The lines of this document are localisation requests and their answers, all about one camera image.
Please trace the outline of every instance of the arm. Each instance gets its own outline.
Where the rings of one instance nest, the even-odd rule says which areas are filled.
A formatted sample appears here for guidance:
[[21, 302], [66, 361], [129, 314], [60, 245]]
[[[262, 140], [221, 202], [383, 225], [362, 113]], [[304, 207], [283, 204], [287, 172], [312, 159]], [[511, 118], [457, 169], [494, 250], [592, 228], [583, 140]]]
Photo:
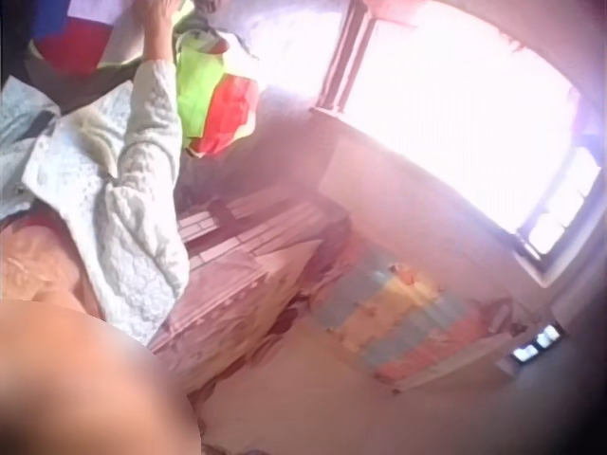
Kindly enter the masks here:
[[136, 0], [145, 24], [144, 62], [131, 98], [118, 179], [105, 188], [101, 262], [127, 308], [107, 321], [144, 344], [183, 293], [188, 255], [177, 232], [173, 190], [182, 130], [177, 114], [170, 17], [181, 0]]

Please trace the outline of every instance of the person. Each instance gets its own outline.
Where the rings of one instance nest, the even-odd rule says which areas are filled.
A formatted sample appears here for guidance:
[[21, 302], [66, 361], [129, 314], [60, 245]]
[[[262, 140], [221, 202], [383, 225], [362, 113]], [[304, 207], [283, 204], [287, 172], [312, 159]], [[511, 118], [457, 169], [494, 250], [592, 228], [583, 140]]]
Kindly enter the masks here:
[[172, 201], [180, 4], [136, 0], [134, 82], [40, 134], [52, 103], [16, 80], [3, 91], [0, 453], [200, 453], [185, 396], [141, 346], [188, 280]]
[[8, 80], [0, 298], [85, 312], [145, 345], [183, 293], [189, 262], [173, 201], [182, 137], [172, 16], [181, 3], [136, 0], [145, 37], [133, 82], [67, 116]]

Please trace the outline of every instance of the neon yellow fabric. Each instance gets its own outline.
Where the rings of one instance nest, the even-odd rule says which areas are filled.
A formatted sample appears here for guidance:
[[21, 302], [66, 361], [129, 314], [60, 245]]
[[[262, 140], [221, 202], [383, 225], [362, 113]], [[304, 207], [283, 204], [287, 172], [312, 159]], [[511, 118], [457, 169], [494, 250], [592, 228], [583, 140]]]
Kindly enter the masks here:
[[183, 144], [203, 132], [212, 94], [224, 75], [222, 57], [181, 48], [177, 62], [177, 106], [183, 126]]

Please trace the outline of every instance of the window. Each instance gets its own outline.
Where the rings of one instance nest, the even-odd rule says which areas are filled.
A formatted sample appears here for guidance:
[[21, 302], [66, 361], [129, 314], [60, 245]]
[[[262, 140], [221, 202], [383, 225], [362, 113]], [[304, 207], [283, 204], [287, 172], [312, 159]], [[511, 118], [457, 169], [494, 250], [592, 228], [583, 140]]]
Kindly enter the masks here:
[[320, 106], [450, 185], [546, 269], [601, 180], [602, 132], [571, 82], [442, 3], [407, 26], [352, 5]]

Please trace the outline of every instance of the white quilted jacket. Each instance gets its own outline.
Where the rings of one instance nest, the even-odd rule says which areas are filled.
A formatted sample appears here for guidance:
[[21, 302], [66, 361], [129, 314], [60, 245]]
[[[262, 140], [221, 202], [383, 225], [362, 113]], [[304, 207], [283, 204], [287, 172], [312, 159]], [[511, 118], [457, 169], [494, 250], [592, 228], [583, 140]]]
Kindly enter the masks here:
[[[21, 139], [43, 111], [56, 117]], [[0, 218], [34, 198], [64, 219], [107, 322], [147, 344], [188, 281], [173, 189], [181, 151], [175, 66], [141, 65], [65, 117], [15, 79], [2, 92]]]

